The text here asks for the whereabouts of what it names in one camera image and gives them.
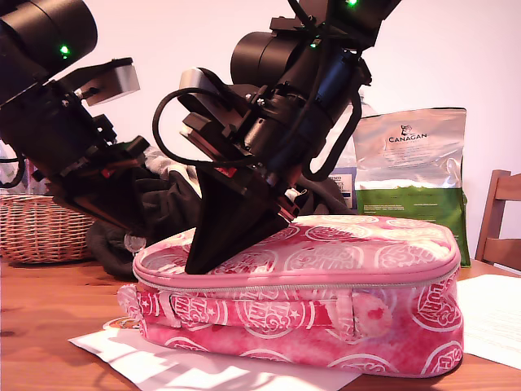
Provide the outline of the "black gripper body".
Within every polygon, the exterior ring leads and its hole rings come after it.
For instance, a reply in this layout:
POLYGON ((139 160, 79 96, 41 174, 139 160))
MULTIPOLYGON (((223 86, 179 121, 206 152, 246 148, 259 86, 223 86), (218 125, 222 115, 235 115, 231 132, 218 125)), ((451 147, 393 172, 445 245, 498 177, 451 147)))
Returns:
POLYGON ((118 143, 104 115, 92 117, 55 81, 36 84, 1 106, 1 138, 29 159, 55 196, 129 196, 148 142, 118 143))
POLYGON ((187 138, 210 159, 211 166, 232 177, 252 169, 269 185, 281 207, 285 192, 295 188, 299 215, 330 214, 330 180, 304 176, 311 160, 326 144, 332 128, 332 89, 320 84, 317 93, 292 81, 275 86, 227 85, 219 79, 186 79, 182 105, 187 138))

